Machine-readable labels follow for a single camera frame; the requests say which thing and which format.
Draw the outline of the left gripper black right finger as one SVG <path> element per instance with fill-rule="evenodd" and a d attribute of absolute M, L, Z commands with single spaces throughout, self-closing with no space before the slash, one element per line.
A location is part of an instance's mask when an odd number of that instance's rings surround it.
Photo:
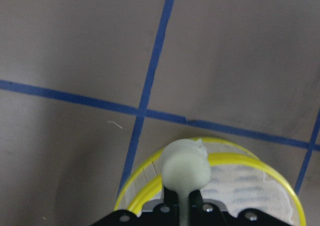
<path fill-rule="evenodd" d="M 188 195 L 188 209 L 189 211 L 197 210 L 202 211 L 204 200 L 202 198 L 200 190 L 191 191 Z"/>

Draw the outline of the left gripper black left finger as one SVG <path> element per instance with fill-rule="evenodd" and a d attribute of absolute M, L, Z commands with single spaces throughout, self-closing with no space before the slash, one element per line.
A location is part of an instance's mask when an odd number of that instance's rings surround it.
<path fill-rule="evenodd" d="M 163 187 L 163 205 L 168 213 L 179 212 L 179 198 L 175 191 Z"/>

